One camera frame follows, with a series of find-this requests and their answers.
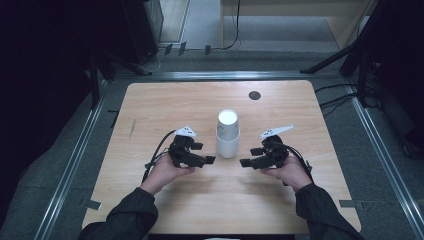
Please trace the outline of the black tripod stand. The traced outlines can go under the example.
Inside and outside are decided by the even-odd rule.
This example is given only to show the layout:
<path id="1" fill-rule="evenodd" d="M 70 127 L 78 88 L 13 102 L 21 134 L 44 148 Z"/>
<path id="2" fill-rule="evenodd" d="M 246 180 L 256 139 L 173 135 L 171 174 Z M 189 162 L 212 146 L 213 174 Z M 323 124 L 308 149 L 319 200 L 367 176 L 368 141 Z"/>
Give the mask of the black tripod stand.
<path id="1" fill-rule="evenodd" d="M 314 74 L 340 58 L 343 77 L 359 71 L 356 96 L 363 106 L 369 73 L 405 106 L 424 103 L 424 0 L 378 0 L 353 43 L 303 72 Z"/>

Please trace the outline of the light wooden furniture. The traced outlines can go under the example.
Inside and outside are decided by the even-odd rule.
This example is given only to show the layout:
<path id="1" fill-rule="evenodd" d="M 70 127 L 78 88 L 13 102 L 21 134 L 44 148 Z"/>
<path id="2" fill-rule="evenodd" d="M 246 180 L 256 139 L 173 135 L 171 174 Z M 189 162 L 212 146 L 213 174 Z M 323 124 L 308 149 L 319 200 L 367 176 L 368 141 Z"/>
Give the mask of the light wooden furniture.
<path id="1" fill-rule="evenodd" d="M 370 16 L 378 0 L 219 0 L 221 44 L 225 16 L 325 17 L 340 49 L 356 38 L 363 19 Z"/>

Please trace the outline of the person's left hand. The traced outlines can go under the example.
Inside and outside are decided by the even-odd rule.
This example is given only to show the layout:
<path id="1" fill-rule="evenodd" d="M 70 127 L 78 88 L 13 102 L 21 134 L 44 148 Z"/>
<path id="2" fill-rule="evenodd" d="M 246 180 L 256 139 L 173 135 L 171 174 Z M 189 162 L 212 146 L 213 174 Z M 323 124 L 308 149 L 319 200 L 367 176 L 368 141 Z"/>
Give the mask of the person's left hand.
<path id="1" fill-rule="evenodd" d="M 140 188 L 155 195 L 177 178 L 192 174 L 194 171 L 193 167 L 175 167 L 171 157 L 165 154 L 156 162 L 148 177 L 141 183 Z"/>

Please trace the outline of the black metal stand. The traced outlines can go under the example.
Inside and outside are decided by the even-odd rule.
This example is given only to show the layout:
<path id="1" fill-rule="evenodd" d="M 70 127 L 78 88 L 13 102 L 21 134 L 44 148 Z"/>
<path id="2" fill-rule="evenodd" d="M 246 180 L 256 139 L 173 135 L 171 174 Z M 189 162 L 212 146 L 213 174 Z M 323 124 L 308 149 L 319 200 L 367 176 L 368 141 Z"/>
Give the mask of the black metal stand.
<path id="1" fill-rule="evenodd" d="M 114 80 L 115 70 L 112 66 L 113 63 L 121 65 L 125 69 L 140 76 L 150 76 L 152 74 L 149 70 L 143 70 L 136 64 L 129 63 L 119 58 L 118 56 L 106 51 L 106 50 L 93 50 L 90 57 L 90 68 L 89 77 L 92 83 L 91 96 L 92 103 L 91 108 L 94 109 L 100 103 L 100 83 L 99 75 L 102 75 L 107 80 Z"/>

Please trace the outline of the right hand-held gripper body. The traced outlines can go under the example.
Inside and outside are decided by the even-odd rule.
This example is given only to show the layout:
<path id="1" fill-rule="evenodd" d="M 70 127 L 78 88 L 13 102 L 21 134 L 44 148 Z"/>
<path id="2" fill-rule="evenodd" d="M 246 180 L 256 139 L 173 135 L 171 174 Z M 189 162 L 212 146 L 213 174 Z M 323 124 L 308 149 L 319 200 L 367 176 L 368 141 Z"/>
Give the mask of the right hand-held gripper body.
<path id="1" fill-rule="evenodd" d="M 268 128 L 260 135 L 262 138 L 262 156 L 257 160 L 259 169 L 265 169 L 272 166 L 280 168 L 283 166 L 289 153 L 288 147 L 283 143 L 279 134 L 292 128 L 292 124 L 283 127 Z"/>

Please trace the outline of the stack of white paper cups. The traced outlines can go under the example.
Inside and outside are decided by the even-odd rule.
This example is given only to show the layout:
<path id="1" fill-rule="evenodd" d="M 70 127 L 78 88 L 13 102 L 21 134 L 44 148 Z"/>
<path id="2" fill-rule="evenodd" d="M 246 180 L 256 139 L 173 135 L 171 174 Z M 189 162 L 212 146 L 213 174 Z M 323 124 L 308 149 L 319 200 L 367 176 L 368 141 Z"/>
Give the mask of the stack of white paper cups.
<path id="1" fill-rule="evenodd" d="M 232 109 L 221 110 L 216 128 L 216 150 L 225 159 L 238 153 L 240 130 L 238 114 Z"/>

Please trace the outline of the person's right hand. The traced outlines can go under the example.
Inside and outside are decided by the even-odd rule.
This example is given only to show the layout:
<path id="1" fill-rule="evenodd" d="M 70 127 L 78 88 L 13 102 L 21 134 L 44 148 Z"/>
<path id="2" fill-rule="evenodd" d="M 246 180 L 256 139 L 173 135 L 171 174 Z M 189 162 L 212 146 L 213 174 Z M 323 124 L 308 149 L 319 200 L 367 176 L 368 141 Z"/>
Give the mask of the person's right hand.
<path id="1" fill-rule="evenodd" d="M 312 183 L 296 157 L 288 156 L 281 168 L 261 169 L 262 174 L 272 176 L 290 186 L 294 192 Z"/>

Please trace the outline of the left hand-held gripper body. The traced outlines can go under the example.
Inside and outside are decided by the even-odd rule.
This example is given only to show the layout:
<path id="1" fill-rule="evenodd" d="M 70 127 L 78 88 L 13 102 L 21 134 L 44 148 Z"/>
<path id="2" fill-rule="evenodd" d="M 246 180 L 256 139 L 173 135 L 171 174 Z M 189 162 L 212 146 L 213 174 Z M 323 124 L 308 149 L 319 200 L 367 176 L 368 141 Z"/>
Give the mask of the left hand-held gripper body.
<path id="1" fill-rule="evenodd" d="M 182 164 L 185 164 L 188 167 L 202 168 L 203 165 L 200 164 L 202 156 L 191 153 L 197 134 L 189 126 L 175 130 L 174 134 L 175 137 L 168 148 L 174 166 L 180 168 Z"/>

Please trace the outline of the black cabinet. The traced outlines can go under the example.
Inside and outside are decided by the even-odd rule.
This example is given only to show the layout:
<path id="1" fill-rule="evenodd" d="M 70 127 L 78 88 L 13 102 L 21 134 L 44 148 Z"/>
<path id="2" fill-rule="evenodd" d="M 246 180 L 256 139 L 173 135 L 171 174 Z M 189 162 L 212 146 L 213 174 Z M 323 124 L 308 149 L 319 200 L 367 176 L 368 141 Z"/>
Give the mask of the black cabinet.
<path id="1" fill-rule="evenodd" d="M 160 0 L 121 0 L 136 60 L 142 64 L 158 53 L 164 16 Z"/>

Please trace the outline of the metal floor rail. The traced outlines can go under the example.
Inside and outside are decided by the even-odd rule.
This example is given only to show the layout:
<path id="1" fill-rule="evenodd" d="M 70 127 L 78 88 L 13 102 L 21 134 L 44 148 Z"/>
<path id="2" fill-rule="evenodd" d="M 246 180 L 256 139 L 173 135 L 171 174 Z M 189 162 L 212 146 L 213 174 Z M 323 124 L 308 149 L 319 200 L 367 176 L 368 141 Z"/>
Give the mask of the metal floor rail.
<path id="1" fill-rule="evenodd" d="M 99 118 L 99 115 L 101 113 L 101 109 L 103 107 L 105 99 L 104 95 L 108 92 L 109 87 L 109 81 L 101 81 L 100 100 L 95 105 L 95 107 L 89 112 L 87 120 L 84 123 L 83 129 L 72 150 L 72 154 L 68 159 L 66 167 L 61 175 L 60 181 L 54 191 L 54 194 L 49 200 L 47 209 L 43 215 L 42 221 L 39 224 L 39 227 L 33 240 L 48 240 L 51 235 L 51 232 L 63 207 L 65 199 L 70 191 L 72 182 L 78 170 L 81 159 L 84 155 L 88 141 L 94 130 L 97 119 Z"/>
<path id="2" fill-rule="evenodd" d="M 413 198 L 409 187 L 401 176 L 391 154 L 388 145 L 381 137 L 377 125 L 372 119 L 368 109 L 364 108 L 359 100 L 353 101 L 353 106 L 361 123 L 367 132 L 368 138 L 377 154 L 380 164 L 390 182 L 390 185 L 399 201 L 399 204 L 411 226 L 417 240 L 424 240 L 424 214 L 418 203 Z"/>
<path id="3" fill-rule="evenodd" d="M 150 75 L 137 75 L 123 72 L 115 75 L 115 80 L 133 82 L 192 82 L 192 81 L 261 81 L 261 80 L 308 80 L 316 78 L 339 78 L 337 71 L 322 71 L 314 74 L 296 71 L 194 71 L 194 72 L 155 72 Z"/>

